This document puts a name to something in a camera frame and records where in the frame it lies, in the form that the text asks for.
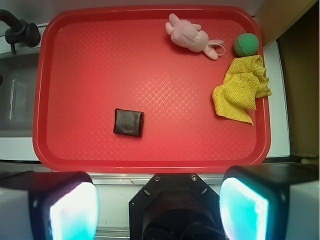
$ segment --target pink stuffed bunny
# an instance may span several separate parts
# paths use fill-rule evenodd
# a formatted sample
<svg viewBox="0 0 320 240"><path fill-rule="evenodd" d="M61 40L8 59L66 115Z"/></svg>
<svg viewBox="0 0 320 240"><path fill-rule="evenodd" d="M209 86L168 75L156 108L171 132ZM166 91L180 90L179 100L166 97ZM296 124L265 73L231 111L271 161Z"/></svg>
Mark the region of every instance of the pink stuffed bunny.
<svg viewBox="0 0 320 240"><path fill-rule="evenodd" d="M195 53L204 51L211 59L217 60L218 56L225 53L226 49L222 44L222 40L209 40L208 34L201 30L201 25L192 24L188 20L180 20L177 15L171 13L169 21L165 24L166 32L171 36L172 42L180 47L187 48ZM220 46L224 52L218 54L214 50L214 46Z"/></svg>

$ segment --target yellow cloth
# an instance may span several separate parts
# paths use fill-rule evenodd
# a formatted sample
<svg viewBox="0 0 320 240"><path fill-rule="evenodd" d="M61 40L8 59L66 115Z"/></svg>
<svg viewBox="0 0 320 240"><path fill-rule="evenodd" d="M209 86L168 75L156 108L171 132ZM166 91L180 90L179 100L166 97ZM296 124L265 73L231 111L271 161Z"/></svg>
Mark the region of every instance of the yellow cloth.
<svg viewBox="0 0 320 240"><path fill-rule="evenodd" d="M245 109L256 110L256 98L272 94L263 65L260 55L239 57L232 61L223 84L212 93L217 115L254 125Z"/></svg>

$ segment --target chocolate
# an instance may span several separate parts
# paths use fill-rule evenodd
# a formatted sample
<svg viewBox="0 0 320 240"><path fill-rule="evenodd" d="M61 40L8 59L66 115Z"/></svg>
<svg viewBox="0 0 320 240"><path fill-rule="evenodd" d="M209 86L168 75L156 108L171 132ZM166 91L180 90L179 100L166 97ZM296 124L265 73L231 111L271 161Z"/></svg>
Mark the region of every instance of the chocolate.
<svg viewBox="0 0 320 240"><path fill-rule="evenodd" d="M141 137L144 113L141 111L131 111L115 109L115 123L113 132L135 137Z"/></svg>

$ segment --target sink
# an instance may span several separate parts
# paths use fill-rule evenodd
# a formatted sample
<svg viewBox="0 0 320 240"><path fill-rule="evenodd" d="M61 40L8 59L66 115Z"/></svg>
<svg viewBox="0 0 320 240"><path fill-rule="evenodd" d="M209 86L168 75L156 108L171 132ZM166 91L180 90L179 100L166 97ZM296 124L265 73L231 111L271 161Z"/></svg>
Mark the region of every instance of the sink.
<svg viewBox="0 0 320 240"><path fill-rule="evenodd" d="M32 137L39 51L0 54L0 137Z"/></svg>

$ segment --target black faucet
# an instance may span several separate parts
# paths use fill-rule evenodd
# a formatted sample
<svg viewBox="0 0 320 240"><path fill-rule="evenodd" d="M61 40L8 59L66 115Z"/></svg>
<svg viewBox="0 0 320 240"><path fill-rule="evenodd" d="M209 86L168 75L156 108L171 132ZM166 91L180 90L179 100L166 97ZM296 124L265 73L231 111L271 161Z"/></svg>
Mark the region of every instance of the black faucet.
<svg viewBox="0 0 320 240"><path fill-rule="evenodd" d="M11 45L11 52L16 53L15 44L25 43L33 48L40 43L40 33L37 25L18 20L11 12L0 9L0 21L5 22L10 28L5 31L4 37Z"/></svg>

